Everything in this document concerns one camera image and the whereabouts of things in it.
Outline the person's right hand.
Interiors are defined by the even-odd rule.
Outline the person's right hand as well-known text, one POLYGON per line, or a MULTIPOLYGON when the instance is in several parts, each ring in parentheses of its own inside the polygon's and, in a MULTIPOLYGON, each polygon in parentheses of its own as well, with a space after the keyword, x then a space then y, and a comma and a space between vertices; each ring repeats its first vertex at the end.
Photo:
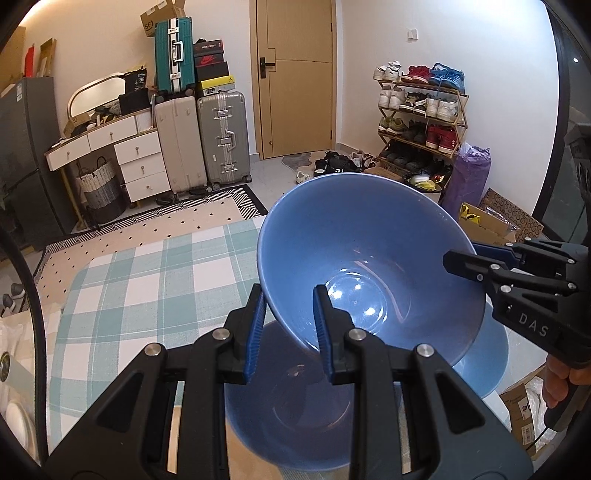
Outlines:
POLYGON ((573 385, 590 385, 591 368, 572 369, 557 358, 548 355, 545 362, 543 399, 548 408, 555 408, 568 395, 568 382, 573 385))

